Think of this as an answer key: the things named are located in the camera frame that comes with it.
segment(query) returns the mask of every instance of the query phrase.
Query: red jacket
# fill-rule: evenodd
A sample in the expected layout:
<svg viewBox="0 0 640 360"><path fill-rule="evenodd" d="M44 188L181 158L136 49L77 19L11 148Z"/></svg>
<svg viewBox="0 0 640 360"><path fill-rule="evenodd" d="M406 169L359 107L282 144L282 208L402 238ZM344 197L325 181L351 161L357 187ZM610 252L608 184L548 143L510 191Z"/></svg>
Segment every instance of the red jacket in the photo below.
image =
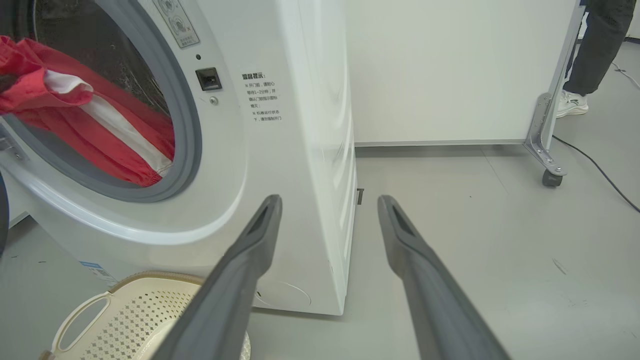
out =
<svg viewBox="0 0 640 360"><path fill-rule="evenodd" d="M90 86L76 86L61 94L44 81L45 75L52 72L77 76ZM147 160L152 153L163 158L164 163L168 159L169 165L173 161L175 147L171 119L151 110L66 54L30 39L16 44L1 36L0 74L19 76L9 90L0 94L0 113L13 113L31 126L52 131L108 174L140 186L150 186L162 179L160 170L150 165L153 161L145 161L140 155L142 152L121 140L117 129L115 132L113 128L108 130L89 115L86 109L93 106L92 101L101 99L106 101L101 104L124 117L135 129L133 132L139 133L138 137L141 135L146 139L148 148L152 145L151 152L146 152Z"/></svg>

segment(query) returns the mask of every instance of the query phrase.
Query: warning label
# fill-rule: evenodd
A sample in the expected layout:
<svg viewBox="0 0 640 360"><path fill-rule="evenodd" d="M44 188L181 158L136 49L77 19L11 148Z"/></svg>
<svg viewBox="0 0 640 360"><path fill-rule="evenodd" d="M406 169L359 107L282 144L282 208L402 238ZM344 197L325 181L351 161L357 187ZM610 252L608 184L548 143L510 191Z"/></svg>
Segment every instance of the warning label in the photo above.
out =
<svg viewBox="0 0 640 360"><path fill-rule="evenodd" d="M246 94L246 111L255 122L282 121L277 84L262 72L241 74Z"/></svg>

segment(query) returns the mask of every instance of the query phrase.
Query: metal stand leg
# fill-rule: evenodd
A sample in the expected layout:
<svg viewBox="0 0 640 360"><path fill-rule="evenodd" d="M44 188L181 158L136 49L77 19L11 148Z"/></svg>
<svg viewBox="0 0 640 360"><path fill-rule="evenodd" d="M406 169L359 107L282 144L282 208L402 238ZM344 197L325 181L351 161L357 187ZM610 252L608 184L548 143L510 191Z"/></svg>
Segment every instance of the metal stand leg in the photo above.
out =
<svg viewBox="0 0 640 360"><path fill-rule="evenodd" d="M533 113L533 121L529 128L529 134L525 139L524 147L547 168L542 177L542 183L545 186L556 187L562 183L562 177L566 175L566 170L556 163L549 151L542 145L542 129L545 127L549 116L554 113L551 107L552 103L552 96L548 92L538 97L536 110Z"/></svg>
<svg viewBox="0 0 640 360"><path fill-rule="evenodd" d="M569 53L571 49L573 49L573 45L577 39L584 10L585 6L582 4L582 1L575 0L575 8L569 24L569 29L565 36L562 53L558 59L554 80L549 87L549 91L538 97L536 110L533 113L533 120L531 121L531 127L529 128L529 134L527 134L527 138L524 142L524 147L526 147L527 150L529 150L529 152L531 152L531 154L533 154L533 156L538 159L545 168L547 168L542 176L542 184L554 188L560 186L562 183L562 177L567 173L565 169L556 163L549 154L549 151L543 145L543 130L545 125L547 125L548 138L550 139L553 135L553 127L556 120L557 95L561 91L564 72L569 62Z"/></svg>

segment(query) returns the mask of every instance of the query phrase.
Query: black pants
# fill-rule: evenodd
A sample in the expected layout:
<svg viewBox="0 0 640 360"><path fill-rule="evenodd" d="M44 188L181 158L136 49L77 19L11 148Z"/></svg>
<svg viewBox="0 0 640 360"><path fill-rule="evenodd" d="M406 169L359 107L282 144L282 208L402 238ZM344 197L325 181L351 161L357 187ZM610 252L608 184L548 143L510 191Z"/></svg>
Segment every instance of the black pants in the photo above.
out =
<svg viewBox="0 0 640 360"><path fill-rule="evenodd" d="M585 96L598 90L625 40L635 7L636 0L587 0L587 31L564 84L566 91Z"/></svg>

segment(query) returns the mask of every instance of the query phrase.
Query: front-load washing machine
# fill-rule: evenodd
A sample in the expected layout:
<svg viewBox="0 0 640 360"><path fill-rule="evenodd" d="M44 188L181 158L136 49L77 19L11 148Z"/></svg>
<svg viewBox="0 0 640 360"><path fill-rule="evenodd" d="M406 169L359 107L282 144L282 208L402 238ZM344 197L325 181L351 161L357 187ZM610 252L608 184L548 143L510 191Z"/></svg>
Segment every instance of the front-load washing machine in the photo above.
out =
<svg viewBox="0 0 640 360"><path fill-rule="evenodd" d="M341 0L0 4L2 35L63 53L149 117L170 119L170 166L140 183L88 154L102 138L87 140L95 128L74 117L63 136L3 115L7 186L82 265L110 283L144 270L205 276L276 193L280 235L254 305L342 314L356 172ZM120 136L106 118L101 131ZM128 161L110 156L116 167Z"/></svg>

